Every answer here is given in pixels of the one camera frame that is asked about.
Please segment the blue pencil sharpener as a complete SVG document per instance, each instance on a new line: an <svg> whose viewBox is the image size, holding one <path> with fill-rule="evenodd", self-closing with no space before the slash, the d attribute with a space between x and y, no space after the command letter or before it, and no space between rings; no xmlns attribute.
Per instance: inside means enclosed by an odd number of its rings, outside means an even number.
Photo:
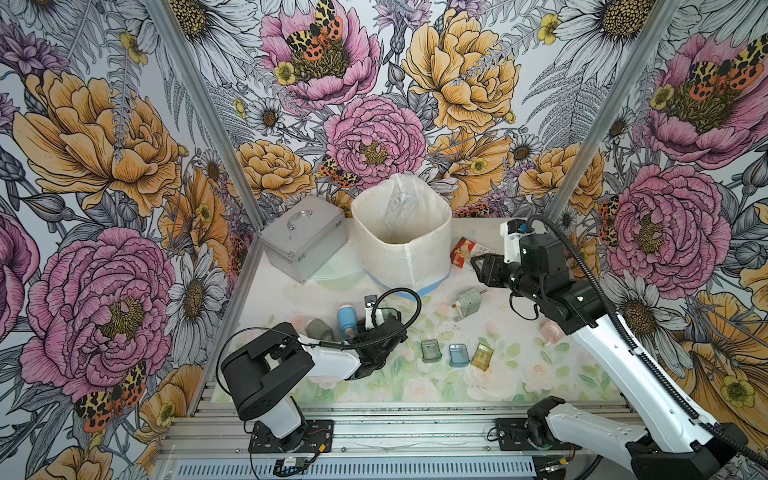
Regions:
<svg viewBox="0 0 768 480"><path fill-rule="evenodd" d="M352 305L342 305L339 307L337 323L343 340L350 340L358 334L357 312Z"/></svg>

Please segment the teal square pencil sharpener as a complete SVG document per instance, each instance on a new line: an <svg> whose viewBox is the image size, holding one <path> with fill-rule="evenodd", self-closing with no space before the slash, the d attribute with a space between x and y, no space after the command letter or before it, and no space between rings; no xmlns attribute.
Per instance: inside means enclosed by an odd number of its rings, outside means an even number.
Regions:
<svg viewBox="0 0 768 480"><path fill-rule="evenodd" d="M389 321L401 323L401 312L391 307L381 307L376 311L375 319L378 325L384 324Z"/></svg>

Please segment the translucent green shavings tray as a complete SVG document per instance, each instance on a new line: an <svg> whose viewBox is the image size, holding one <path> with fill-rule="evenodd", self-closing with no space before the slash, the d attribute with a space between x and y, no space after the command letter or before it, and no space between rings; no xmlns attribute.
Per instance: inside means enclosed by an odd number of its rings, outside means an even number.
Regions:
<svg viewBox="0 0 768 480"><path fill-rule="evenodd" d="M422 361L426 364L438 362L442 359L440 344L436 339L427 339L420 342Z"/></svg>

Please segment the dark green pencil sharpener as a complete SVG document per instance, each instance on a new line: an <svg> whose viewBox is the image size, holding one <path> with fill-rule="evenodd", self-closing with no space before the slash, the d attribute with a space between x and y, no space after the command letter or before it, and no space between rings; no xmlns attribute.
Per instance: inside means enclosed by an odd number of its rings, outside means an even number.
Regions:
<svg viewBox="0 0 768 480"><path fill-rule="evenodd" d="M306 335L319 341L334 341L333 329L322 319L314 318L306 325Z"/></svg>

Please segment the grey-green pencil sharpener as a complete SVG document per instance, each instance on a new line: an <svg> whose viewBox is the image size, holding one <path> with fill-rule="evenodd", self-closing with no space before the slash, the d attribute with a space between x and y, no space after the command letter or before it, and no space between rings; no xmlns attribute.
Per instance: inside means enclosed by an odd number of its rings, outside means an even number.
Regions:
<svg viewBox="0 0 768 480"><path fill-rule="evenodd" d="M453 319L460 321L477 313L486 292L486 289L469 288L459 293L451 304Z"/></svg>

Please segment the translucent blue shavings tray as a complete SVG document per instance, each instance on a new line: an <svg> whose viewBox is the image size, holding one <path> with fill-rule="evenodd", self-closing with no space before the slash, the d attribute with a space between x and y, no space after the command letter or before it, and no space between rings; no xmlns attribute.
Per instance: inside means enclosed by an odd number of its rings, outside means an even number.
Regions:
<svg viewBox="0 0 768 480"><path fill-rule="evenodd" d="M448 347L449 365L451 368L464 368L470 364L467 346L461 343L452 343Z"/></svg>

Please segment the translucent yellow shavings tray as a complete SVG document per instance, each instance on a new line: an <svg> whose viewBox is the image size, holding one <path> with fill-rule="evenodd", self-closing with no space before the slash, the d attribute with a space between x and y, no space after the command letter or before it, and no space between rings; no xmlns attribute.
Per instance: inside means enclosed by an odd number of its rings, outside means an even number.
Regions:
<svg viewBox="0 0 768 480"><path fill-rule="evenodd" d="M493 354L494 350L490 346L484 343L479 343L470 364L475 368L485 372L491 365Z"/></svg>

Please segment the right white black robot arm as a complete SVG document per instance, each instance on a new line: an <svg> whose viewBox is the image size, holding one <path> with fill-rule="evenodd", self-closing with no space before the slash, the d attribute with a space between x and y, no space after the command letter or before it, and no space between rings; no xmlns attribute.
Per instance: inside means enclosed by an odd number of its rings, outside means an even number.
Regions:
<svg viewBox="0 0 768 480"><path fill-rule="evenodd" d="M471 259L478 280L532 301L536 316L555 322L598 361L643 421L620 423L549 396L527 411L533 448L580 446L638 479L712 479L736 456L767 465L738 426L717 422L659 366L589 269L584 281L571 278L567 261L576 248L556 224L533 215L506 221L500 234L503 253Z"/></svg>

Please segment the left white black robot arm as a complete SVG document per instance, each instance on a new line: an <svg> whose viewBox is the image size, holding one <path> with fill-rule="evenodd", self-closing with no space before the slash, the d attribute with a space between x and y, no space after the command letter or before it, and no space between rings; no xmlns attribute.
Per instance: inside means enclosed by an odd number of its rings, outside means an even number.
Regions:
<svg viewBox="0 0 768 480"><path fill-rule="evenodd" d="M384 292L370 308L371 324L353 323L343 342L311 339L289 322L262 327L261 335L216 361L219 387L230 396L238 417L254 427L251 451L261 446L292 452L314 435L332 433L330 425L312 426L291 391L309 377L360 380L382 369L389 355L407 340L422 299L409 288Z"/></svg>

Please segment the pink pencil sharpener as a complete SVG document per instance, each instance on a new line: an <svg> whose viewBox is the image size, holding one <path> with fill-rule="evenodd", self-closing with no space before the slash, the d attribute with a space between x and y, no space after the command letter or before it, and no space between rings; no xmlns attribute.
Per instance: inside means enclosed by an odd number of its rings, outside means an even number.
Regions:
<svg viewBox="0 0 768 480"><path fill-rule="evenodd" d="M546 346L557 344L565 337L561 327L552 320L543 321L539 333L544 339Z"/></svg>

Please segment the red white bandage box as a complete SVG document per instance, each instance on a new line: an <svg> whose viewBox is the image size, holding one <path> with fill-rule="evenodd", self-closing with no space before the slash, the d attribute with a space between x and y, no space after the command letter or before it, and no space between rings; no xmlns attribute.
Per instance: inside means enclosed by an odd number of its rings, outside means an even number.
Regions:
<svg viewBox="0 0 768 480"><path fill-rule="evenodd" d="M471 267L473 257L487 253L493 253L493 250L466 237L461 237L453 247L450 259L454 266L464 269Z"/></svg>

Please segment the white lined trash bin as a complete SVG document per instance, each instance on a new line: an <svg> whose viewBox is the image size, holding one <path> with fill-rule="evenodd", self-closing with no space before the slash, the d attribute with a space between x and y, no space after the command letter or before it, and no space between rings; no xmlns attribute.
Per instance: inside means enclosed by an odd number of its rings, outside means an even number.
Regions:
<svg viewBox="0 0 768 480"><path fill-rule="evenodd" d="M449 277L452 210L425 181L395 174L360 193L351 213L358 256L376 284L425 296Z"/></svg>

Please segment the silver aluminium case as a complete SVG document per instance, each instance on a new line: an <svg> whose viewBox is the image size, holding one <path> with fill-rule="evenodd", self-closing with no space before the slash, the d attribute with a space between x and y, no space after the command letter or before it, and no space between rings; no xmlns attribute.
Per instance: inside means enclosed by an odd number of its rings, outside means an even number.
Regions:
<svg viewBox="0 0 768 480"><path fill-rule="evenodd" d="M344 221L342 209L309 196L266 227L260 241L275 268L305 283L347 242Z"/></svg>

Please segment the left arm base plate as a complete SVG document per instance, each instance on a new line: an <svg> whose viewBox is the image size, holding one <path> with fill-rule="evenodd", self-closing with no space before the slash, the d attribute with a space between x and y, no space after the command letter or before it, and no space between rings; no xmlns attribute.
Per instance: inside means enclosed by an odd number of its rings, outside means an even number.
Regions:
<svg viewBox="0 0 768 480"><path fill-rule="evenodd" d="M252 454L313 454L322 445L332 447L335 422L330 419L305 420L300 427L283 439L278 439L262 422L256 421L248 451Z"/></svg>

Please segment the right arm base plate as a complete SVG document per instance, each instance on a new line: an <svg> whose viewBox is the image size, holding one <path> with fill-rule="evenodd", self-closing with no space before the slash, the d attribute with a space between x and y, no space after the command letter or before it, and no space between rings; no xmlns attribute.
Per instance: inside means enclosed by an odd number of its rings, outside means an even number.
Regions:
<svg viewBox="0 0 768 480"><path fill-rule="evenodd" d="M501 451L512 452L549 452L562 451L573 453L581 447L572 443L563 443L548 439L543 433L537 433L534 427L528 426L524 418L497 418L494 426L488 431L486 439L496 442Z"/></svg>

